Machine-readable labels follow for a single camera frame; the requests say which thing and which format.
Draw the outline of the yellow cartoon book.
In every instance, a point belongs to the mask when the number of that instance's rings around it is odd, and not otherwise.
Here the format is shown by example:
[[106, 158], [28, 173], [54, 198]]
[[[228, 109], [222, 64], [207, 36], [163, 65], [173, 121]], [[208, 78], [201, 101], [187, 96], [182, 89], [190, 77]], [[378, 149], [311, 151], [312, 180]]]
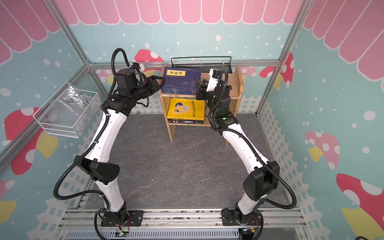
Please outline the yellow cartoon book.
[[170, 120], [203, 121], [205, 101], [171, 98], [167, 118]]

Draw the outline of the black deer antler book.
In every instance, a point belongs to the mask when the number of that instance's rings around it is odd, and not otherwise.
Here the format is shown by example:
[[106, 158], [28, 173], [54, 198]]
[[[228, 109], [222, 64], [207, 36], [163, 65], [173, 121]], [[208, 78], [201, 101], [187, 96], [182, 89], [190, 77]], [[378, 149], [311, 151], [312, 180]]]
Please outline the black deer antler book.
[[168, 119], [169, 124], [203, 125], [203, 120]]

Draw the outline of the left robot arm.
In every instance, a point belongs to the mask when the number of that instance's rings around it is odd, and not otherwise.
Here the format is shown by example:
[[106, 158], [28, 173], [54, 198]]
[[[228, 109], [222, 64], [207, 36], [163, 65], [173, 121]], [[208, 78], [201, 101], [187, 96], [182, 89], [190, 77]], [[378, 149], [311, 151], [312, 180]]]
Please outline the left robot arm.
[[59, 188], [67, 175], [74, 167], [79, 167], [98, 186], [98, 190], [90, 192], [99, 194], [105, 202], [105, 208], [98, 213], [104, 214], [102, 218], [106, 222], [121, 226], [129, 220], [129, 213], [118, 186], [120, 167], [109, 161], [112, 146], [132, 109], [141, 104], [143, 99], [149, 99], [158, 92], [165, 80], [155, 75], [147, 77], [144, 73], [133, 69], [113, 71], [113, 75], [112, 87], [101, 105], [103, 117], [97, 133], [85, 152], [77, 156], [73, 164], [59, 178], [53, 195], [58, 200], [68, 200], [87, 193], [83, 191], [68, 196], [59, 193]]

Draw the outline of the dark blue book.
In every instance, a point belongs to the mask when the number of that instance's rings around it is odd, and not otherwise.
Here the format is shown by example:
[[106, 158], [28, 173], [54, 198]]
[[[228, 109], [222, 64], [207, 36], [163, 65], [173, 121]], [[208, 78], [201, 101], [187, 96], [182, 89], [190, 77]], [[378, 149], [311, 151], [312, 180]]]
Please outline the dark blue book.
[[162, 89], [196, 89], [195, 80], [200, 80], [201, 75], [201, 70], [166, 67]]
[[196, 89], [162, 89], [162, 94], [171, 94], [171, 95], [195, 95]]

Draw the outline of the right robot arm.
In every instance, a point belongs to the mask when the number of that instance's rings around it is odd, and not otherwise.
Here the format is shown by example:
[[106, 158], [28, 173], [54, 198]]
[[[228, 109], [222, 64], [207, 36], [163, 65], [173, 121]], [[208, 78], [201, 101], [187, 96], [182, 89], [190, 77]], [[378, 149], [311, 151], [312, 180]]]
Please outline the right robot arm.
[[[223, 225], [250, 225], [262, 223], [262, 214], [258, 207], [269, 203], [280, 209], [290, 210], [296, 207], [297, 198], [292, 188], [280, 177], [280, 166], [263, 156], [244, 133], [239, 121], [229, 109], [232, 89], [227, 81], [197, 81], [196, 99], [206, 102], [208, 120], [212, 130], [218, 132], [234, 148], [249, 174], [243, 182], [245, 193], [233, 209], [223, 209]], [[279, 204], [267, 198], [279, 184], [291, 195], [291, 203]]]

